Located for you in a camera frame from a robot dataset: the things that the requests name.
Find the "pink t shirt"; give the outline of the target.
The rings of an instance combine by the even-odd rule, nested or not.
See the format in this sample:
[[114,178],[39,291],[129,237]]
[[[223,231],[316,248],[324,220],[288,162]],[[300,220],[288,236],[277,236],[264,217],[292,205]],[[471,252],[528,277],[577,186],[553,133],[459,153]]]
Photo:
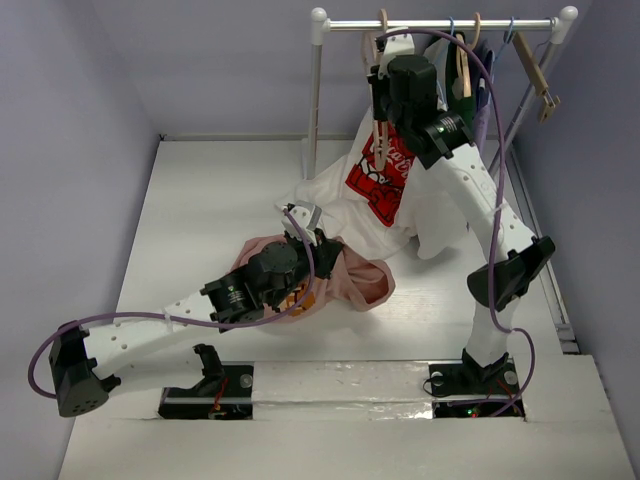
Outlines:
[[[342,243],[341,237],[336,237],[335,240]],[[247,240],[232,264],[231,270],[246,265],[253,255],[272,242],[284,243],[284,234]],[[348,304],[351,310],[366,312],[389,299],[395,290],[395,281],[386,262],[367,260],[344,243],[342,247],[330,278],[316,277],[313,281],[312,293],[288,316],[276,320],[276,324],[294,323],[304,319],[318,313],[328,303],[336,300]],[[305,279],[301,286],[290,293],[276,308],[286,311],[292,307],[299,297],[305,294],[307,284],[308,280]]]

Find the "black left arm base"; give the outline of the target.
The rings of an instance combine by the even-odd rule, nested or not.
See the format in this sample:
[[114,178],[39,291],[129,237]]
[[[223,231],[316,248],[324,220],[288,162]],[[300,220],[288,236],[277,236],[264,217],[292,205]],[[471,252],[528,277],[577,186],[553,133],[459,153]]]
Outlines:
[[253,363],[221,362],[212,345],[198,344],[201,379],[191,388],[164,388],[158,415],[165,420],[251,420]]

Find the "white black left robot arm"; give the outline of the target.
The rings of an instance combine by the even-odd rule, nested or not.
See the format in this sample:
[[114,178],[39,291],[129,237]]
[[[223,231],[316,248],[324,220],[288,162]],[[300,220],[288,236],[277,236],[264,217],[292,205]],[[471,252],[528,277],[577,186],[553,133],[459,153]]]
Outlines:
[[257,327],[292,314],[313,284],[331,277],[343,250],[321,230],[308,238],[286,234],[167,313],[120,312],[110,325],[94,318],[60,327],[49,353],[60,416],[73,418],[104,405],[112,393],[132,385],[124,367],[186,340],[194,341],[200,360],[187,371],[190,387],[171,387],[169,393],[220,399],[236,376],[213,346],[201,342],[203,332]]

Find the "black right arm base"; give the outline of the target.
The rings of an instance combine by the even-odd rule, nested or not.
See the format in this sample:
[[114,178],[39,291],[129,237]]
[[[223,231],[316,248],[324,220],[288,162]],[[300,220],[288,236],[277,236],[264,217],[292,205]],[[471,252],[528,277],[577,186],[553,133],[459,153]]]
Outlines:
[[507,353],[486,367],[466,351],[459,362],[430,364],[422,389],[435,401],[436,418],[525,417],[519,378]]

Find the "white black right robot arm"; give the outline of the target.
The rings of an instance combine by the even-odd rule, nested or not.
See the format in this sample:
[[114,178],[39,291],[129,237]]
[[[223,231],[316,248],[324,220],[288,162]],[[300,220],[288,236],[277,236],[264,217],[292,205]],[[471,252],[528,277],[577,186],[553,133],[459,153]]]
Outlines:
[[373,112],[389,121],[404,147],[451,196],[487,260],[467,286],[476,301],[473,326],[463,351],[462,384],[482,392],[497,378],[507,357],[507,335],[515,306],[555,251],[537,237],[503,200],[464,120],[437,105],[437,71],[423,56],[385,56],[372,68]]

